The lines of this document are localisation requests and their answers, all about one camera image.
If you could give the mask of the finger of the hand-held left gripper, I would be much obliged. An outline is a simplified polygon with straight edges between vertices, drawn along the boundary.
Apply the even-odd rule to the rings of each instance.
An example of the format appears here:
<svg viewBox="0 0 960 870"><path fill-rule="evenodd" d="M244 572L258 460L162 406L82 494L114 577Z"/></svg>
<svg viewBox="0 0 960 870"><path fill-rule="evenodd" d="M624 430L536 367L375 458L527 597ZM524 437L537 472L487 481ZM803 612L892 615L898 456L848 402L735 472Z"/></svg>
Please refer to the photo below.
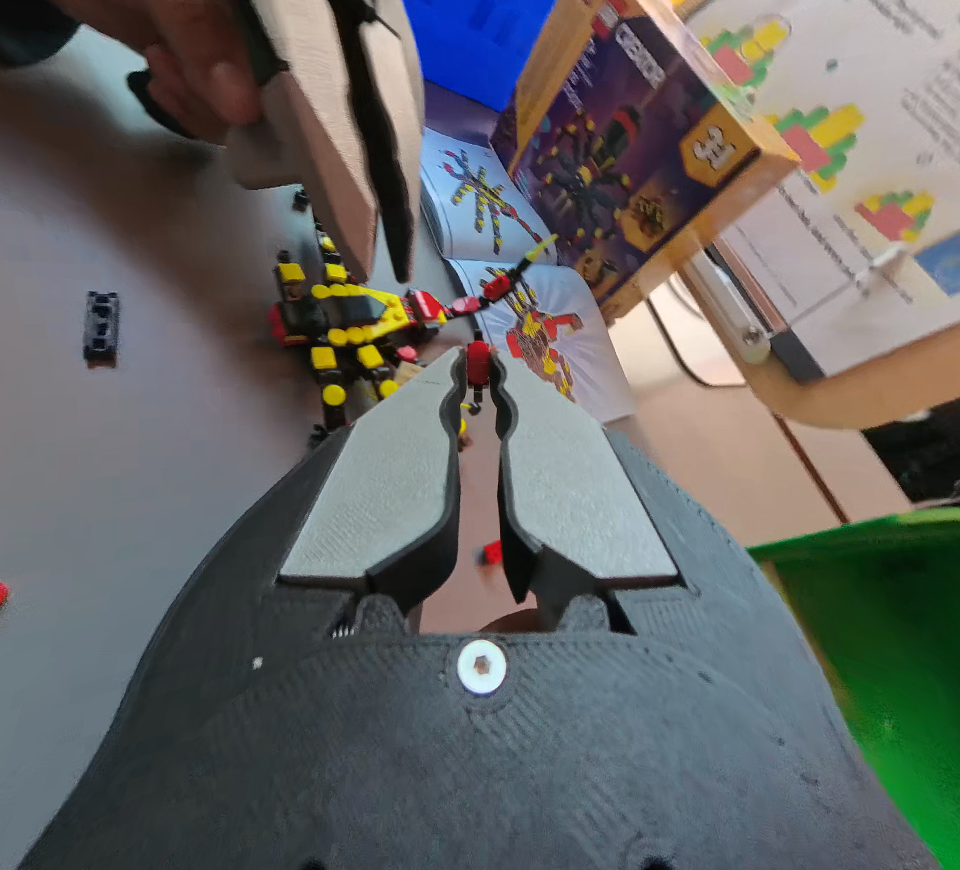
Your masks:
<svg viewBox="0 0 960 870"><path fill-rule="evenodd" d="M421 205L425 90L405 13L381 13L360 30L369 108L362 125L371 187L396 280L411 280Z"/></svg>
<svg viewBox="0 0 960 870"><path fill-rule="evenodd" d="M242 128L242 186L301 184L347 270L368 279L376 257L378 205L330 3L253 2L283 68L260 90L261 120Z"/></svg>

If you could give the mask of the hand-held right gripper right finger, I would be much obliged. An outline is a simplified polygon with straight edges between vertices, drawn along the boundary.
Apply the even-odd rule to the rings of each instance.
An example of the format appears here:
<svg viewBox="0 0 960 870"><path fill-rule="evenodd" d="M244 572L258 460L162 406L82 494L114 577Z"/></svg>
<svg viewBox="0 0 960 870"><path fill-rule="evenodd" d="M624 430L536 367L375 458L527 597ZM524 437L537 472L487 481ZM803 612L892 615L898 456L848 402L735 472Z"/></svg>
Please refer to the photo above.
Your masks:
<svg viewBox="0 0 960 870"><path fill-rule="evenodd" d="M522 362L490 375L502 568L513 598L676 586L679 569L604 425Z"/></svg>

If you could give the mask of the black lego plate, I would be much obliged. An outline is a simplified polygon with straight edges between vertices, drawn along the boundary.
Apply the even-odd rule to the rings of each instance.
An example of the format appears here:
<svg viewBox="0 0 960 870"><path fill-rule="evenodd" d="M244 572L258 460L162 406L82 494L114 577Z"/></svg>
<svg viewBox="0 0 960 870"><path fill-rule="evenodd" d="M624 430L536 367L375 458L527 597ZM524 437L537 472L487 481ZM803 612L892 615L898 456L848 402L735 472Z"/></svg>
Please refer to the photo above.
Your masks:
<svg viewBox="0 0 960 870"><path fill-rule="evenodd" d="M86 294L81 356L90 368L117 365L120 300L115 292L90 290Z"/></svg>

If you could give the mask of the lego set cardboard box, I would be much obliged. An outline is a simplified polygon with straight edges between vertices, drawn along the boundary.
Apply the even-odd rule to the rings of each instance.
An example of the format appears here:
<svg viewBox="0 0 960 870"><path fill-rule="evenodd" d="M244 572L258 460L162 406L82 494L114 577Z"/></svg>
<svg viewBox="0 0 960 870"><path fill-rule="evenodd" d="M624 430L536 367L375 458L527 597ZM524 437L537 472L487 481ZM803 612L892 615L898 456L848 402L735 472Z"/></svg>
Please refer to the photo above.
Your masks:
<svg viewBox="0 0 960 870"><path fill-rule="evenodd" d="M608 324L799 166L668 0L556 0L491 145Z"/></svg>

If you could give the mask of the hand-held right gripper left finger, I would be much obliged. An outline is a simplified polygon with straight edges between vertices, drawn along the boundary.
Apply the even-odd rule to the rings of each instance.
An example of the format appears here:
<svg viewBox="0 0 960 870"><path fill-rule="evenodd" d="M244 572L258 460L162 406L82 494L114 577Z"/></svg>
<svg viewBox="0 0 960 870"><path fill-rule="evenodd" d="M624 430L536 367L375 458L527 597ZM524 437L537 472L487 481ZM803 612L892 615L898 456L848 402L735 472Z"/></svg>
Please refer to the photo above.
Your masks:
<svg viewBox="0 0 960 870"><path fill-rule="evenodd" d="M292 586L418 608L458 557L462 350L450 349L354 422L279 568Z"/></svg>

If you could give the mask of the open lego instruction booklet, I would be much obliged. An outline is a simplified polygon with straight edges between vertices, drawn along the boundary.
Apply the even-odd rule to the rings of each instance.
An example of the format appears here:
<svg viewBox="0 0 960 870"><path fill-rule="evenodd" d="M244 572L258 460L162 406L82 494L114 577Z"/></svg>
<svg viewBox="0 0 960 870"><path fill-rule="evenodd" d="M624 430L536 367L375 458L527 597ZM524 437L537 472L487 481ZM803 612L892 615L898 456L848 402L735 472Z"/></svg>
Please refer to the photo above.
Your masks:
<svg viewBox="0 0 960 870"><path fill-rule="evenodd" d="M487 144L425 129L421 211L458 295L481 299L540 247L510 294L480 311L488 343L603 423L634 411L629 382L587 284L559 262L542 218Z"/></svg>

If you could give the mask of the green plastic bin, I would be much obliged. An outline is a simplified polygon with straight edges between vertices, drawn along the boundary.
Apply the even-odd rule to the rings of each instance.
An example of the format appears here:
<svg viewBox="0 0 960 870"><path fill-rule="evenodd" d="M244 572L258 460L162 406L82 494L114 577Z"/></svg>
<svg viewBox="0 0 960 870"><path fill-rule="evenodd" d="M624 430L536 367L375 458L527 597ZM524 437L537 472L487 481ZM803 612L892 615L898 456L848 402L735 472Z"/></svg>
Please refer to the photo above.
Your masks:
<svg viewBox="0 0 960 870"><path fill-rule="evenodd" d="M847 727L943 868L959 867L959 510L749 548L800 624Z"/></svg>

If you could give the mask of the black yellow lego scorpion model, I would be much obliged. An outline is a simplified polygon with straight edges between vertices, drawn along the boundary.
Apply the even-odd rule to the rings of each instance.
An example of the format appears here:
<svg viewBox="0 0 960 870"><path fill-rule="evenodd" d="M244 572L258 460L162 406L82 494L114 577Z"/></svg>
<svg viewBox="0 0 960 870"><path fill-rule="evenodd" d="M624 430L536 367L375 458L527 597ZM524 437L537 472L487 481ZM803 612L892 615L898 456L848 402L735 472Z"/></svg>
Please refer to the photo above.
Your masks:
<svg viewBox="0 0 960 870"><path fill-rule="evenodd" d="M470 318L513 297L526 271L558 240L535 237L534 248L478 297L448 305L428 291L406 294L381 291L358 282L318 218L313 219L322 280L312 283L291 253L277 253L273 276L279 301L270 309L270 331L283 348L303 348L320 390L323 420L313 426L308 445L319 446L334 431L350 424L349 391L369 383L376 400L399 387L401 368L420 364L419 348L453 321Z"/></svg>

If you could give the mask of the red and black lego segment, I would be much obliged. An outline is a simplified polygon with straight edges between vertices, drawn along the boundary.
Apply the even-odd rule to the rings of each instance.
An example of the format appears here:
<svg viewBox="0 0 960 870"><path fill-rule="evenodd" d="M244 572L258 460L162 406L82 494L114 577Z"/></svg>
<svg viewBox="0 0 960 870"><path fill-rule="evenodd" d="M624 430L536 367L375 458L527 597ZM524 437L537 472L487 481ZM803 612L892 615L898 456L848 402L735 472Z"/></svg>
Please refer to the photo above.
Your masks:
<svg viewBox="0 0 960 870"><path fill-rule="evenodd" d="M483 408L486 391L490 386L492 370L492 347L484 339L483 331L474 328L473 338L465 350L465 382L470 398L461 404L472 417Z"/></svg>

